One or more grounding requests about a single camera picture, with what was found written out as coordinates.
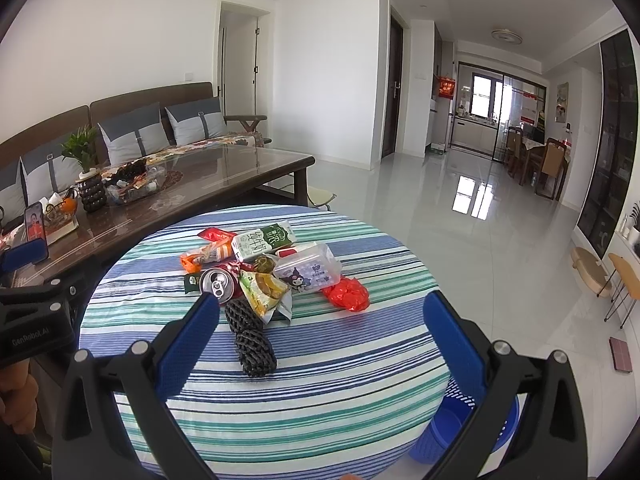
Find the black vase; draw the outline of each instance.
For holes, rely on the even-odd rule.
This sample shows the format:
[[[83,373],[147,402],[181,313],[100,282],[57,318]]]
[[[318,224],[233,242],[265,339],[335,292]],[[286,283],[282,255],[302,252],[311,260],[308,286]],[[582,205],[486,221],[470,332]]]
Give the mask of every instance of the black vase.
[[[84,180],[76,181],[78,193],[82,199],[82,206],[88,213],[98,211],[107,203],[107,193],[104,190],[102,176],[96,173]]]

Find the gray and white pillow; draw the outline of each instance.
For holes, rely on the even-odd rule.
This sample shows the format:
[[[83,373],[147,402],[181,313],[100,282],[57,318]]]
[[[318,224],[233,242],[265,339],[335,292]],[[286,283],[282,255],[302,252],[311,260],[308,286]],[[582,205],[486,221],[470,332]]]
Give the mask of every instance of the gray and white pillow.
[[[178,146],[226,133],[225,118],[220,111],[220,99],[212,97],[181,105],[168,106],[166,113],[174,129]]]
[[[4,210],[0,223],[3,226],[22,216],[26,208],[18,162],[14,160],[0,170],[0,206]]]
[[[98,126],[112,166],[120,166],[169,147],[160,120],[160,103],[100,121]]]
[[[43,197],[49,198],[54,191],[66,191],[78,179],[82,171],[80,163],[74,158],[62,156],[62,143],[69,135],[41,144],[21,156],[29,204]]]

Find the dark display cabinet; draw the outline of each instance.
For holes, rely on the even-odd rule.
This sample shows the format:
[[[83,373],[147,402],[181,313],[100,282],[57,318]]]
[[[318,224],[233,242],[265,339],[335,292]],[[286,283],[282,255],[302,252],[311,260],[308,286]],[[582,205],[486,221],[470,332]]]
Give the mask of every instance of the dark display cabinet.
[[[602,258],[622,214],[634,164],[638,78],[626,30],[603,41],[600,51],[604,84],[600,144],[578,227]]]

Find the phone screen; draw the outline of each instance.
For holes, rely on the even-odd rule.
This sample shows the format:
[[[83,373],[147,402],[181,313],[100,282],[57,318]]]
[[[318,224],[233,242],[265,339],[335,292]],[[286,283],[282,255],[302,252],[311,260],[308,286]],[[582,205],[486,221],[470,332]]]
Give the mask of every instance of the phone screen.
[[[47,235],[44,232],[44,215],[42,213],[42,204],[36,202],[31,204],[24,211],[24,229],[27,233],[27,241],[35,240],[36,238],[42,238],[47,240]]]

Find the kitchen countertop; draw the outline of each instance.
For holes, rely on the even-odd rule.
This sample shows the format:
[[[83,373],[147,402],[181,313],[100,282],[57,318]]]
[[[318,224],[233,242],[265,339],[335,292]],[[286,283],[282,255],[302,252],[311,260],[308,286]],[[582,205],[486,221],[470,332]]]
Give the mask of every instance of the kitchen countertop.
[[[486,124],[483,123],[481,121],[478,121],[476,119],[470,119],[468,117],[460,117],[460,116],[455,116],[456,119],[460,120],[460,121],[468,121],[470,123],[475,123],[475,124],[480,124],[480,126],[486,126],[487,128],[491,128],[492,130],[497,130],[498,129],[498,125],[497,124]]]

